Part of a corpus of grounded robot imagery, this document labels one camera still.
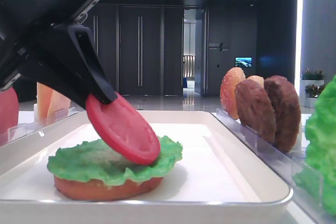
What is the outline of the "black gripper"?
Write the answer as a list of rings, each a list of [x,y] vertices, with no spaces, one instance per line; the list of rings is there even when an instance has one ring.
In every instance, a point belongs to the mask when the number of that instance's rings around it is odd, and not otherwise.
[[[82,108],[117,95],[107,81],[87,12],[100,0],[1,0],[1,87],[20,76],[42,83]]]

